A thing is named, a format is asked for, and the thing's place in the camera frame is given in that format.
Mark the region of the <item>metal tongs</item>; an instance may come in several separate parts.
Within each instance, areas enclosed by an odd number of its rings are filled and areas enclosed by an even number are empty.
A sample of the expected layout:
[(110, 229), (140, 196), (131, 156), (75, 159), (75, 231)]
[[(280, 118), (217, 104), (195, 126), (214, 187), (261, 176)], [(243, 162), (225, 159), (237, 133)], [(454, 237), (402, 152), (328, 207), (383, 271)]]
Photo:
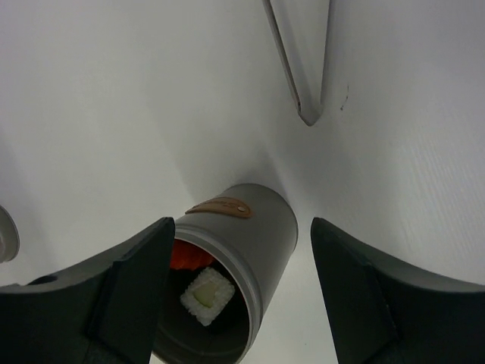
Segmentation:
[(334, 1), (263, 1), (268, 25), (299, 118), (312, 127), (324, 114)]

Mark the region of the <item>black and white sushi piece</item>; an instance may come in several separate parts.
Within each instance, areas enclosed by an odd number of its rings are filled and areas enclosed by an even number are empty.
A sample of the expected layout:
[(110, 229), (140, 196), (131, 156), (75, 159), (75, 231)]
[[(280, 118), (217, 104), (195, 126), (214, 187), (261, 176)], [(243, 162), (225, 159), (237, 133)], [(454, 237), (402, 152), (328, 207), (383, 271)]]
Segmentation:
[(219, 271), (207, 267), (180, 296), (180, 303), (204, 327), (208, 327), (231, 301), (236, 288)]

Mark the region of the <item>red sausage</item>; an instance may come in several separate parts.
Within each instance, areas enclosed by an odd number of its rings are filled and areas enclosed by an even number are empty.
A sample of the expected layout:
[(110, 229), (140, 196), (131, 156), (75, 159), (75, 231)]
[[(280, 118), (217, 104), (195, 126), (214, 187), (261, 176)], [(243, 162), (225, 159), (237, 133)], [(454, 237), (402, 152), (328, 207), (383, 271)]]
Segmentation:
[(170, 269), (191, 270), (210, 266), (215, 257), (207, 251), (183, 240), (175, 240), (172, 253)]

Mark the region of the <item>grey cylindrical lunch container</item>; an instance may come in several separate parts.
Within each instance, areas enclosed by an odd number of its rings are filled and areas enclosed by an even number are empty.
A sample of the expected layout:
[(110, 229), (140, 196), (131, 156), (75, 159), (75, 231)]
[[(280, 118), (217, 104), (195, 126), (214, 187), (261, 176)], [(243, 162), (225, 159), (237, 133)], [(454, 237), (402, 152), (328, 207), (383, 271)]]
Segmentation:
[(165, 363), (238, 363), (255, 342), (296, 247), (295, 214), (272, 189), (239, 184), (193, 206), (175, 225), (176, 240), (212, 255), (211, 267), (235, 293), (204, 326), (180, 301), (201, 270), (171, 269), (152, 352)]

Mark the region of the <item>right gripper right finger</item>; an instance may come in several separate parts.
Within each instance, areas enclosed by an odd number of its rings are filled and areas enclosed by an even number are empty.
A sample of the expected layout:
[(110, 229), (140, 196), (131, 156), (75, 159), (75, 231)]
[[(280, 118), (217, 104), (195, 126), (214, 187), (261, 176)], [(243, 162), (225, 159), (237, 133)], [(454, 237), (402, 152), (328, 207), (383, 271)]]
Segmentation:
[(482, 363), (484, 287), (438, 275), (322, 218), (311, 246), (340, 363)]

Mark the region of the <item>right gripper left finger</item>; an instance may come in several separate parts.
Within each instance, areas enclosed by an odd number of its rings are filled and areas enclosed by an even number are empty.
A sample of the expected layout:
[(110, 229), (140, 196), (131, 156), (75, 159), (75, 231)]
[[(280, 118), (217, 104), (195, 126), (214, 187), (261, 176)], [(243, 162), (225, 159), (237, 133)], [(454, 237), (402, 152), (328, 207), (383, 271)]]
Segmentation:
[(172, 218), (26, 285), (1, 288), (3, 363), (147, 363), (174, 241)]

